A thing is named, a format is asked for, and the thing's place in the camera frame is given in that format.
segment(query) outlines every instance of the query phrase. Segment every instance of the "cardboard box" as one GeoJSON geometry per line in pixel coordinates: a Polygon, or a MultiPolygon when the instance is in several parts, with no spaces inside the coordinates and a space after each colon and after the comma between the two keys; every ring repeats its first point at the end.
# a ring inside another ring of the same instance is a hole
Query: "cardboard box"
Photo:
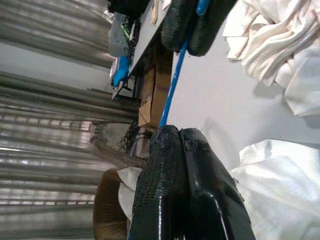
{"type": "Polygon", "coordinates": [[[144,76],[139,127],[156,129],[159,126],[171,83],[172,56],[158,56],[144,76]]]}

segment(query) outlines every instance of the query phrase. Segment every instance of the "blue wire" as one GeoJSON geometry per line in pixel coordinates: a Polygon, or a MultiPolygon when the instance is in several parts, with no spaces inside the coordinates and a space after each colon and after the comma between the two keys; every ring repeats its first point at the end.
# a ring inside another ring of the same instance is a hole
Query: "blue wire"
{"type": "Polygon", "coordinates": [[[209,7],[210,0],[199,0],[196,6],[196,14],[198,16],[204,16],[209,7]]]}
{"type": "Polygon", "coordinates": [[[183,63],[185,55],[186,55],[188,43],[189,43],[189,37],[187,37],[187,39],[184,41],[183,46],[180,51],[179,59],[176,64],[174,75],[173,75],[172,82],[171,82],[171,86],[169,89],[168,97],[166,98],[166,101],[165,101],[165,105],[164,105],[164,109],[162,112],[162,117],[161,117],[161,121],[159,124],[159,128],[167,124],[167,119],[168,119],[168,115],[169,115],[169,110],[170,110],[172,98],[173,98],[175,90],[176,90],[181,66],[182,66],[182,63],[183,63]]]}

